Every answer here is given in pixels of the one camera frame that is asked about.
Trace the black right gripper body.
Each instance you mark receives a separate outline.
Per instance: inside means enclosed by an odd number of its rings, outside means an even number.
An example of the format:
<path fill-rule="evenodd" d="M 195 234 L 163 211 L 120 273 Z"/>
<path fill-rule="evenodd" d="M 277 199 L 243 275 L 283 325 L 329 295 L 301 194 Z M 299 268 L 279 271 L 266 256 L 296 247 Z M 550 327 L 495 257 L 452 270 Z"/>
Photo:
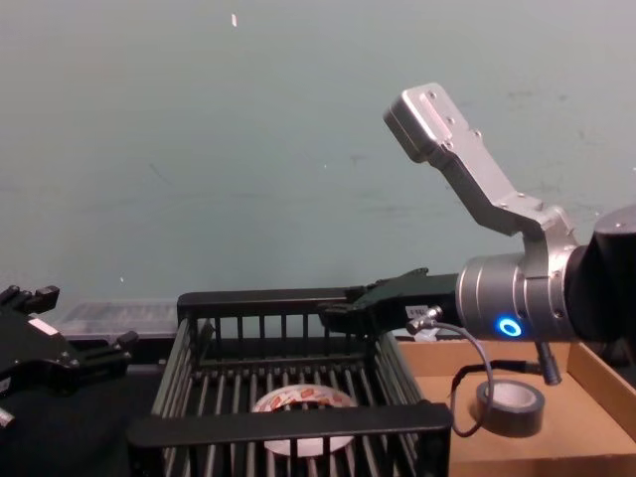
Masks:
<path fill-rule="evenodd" d="M 369 302 L 372 316 L 383 331 L 404 328 L 406 323 L 419 317 L 423 307 L 437 306 L 442 311 L 440 321 L 460 325 L 456 308 L 457 274 L 428 275 L 409 293 L 378 302 Z"/>

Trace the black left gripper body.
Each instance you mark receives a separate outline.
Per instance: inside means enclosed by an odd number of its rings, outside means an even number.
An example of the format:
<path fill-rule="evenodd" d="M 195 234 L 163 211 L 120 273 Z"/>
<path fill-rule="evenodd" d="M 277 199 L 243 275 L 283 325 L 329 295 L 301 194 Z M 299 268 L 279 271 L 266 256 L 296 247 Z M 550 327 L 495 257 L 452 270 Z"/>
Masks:
<path fill-rule="evenodd" d="M 80 382 L 79 352 L 39 318 L 1 312 L 1 397 L 47 388 L 74 392 Z"/>

